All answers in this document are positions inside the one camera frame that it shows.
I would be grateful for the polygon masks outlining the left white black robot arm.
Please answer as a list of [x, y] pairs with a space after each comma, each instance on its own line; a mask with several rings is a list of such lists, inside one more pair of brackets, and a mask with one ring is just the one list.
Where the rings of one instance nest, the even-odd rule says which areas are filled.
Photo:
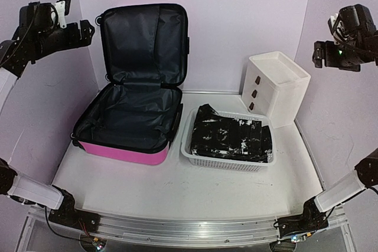
[[1, 195], [68, 227], [94, 217], [52, 180], [98, 90], [89, 53], [95, 28], [70, 9], [71, 0], [30, 2], [1, 42]]

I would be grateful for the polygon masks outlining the white three-drawer storage cabinet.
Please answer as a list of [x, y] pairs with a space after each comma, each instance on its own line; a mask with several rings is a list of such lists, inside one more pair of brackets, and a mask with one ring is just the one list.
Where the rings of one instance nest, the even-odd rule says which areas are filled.
[[280, 51], [249, 57], [242, 101], [251, 113], [266, 116], [273, 128], [293, 124], [311, 76]]

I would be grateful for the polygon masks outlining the black white patterned garment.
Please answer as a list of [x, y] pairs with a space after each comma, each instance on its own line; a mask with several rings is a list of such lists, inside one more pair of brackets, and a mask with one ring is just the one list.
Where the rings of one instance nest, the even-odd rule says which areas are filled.
[[267, 163], [273, 154], [270, 128], [255, 119], [219, 115], [209, 104], [194, 120], [190, 153], [197, 156]]

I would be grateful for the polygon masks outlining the pink cartoon child suitcase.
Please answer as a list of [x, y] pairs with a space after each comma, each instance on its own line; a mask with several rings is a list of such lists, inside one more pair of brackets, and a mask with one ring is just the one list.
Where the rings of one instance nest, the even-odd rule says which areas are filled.
[[107, 85], [74, 125], [73, 146], [119, 161], [165, 161], [183, 113], [190, 53], [179, 4], [107, 9], [97, 17]]

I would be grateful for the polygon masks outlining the white perforated plastic basket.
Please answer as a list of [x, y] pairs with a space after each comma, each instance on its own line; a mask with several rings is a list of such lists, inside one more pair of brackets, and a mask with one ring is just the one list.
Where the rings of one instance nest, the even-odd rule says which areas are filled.
[[204, 104], [189, 112], [181, 153], [195, 166], [258, 172], [275, 164], [269, 119], [260, 114], [215, 111]]

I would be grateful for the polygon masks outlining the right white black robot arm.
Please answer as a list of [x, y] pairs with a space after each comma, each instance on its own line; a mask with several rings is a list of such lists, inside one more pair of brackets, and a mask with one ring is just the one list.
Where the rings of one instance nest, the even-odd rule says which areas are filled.
[[[359, 72], [361, 65], [377, 62], [377, 28], [369, 9], [356, 4], [330, 16], [331, 41], [316, 41], [312, 61], [316, 68]], [[377, 186], [377, 151], [363, 158], [332, 187], [305, 201], [302, 213], [278, 218], [273, 226], [280, 238], [299, 237], [328, 227], [333, 210], [367, 189]]]

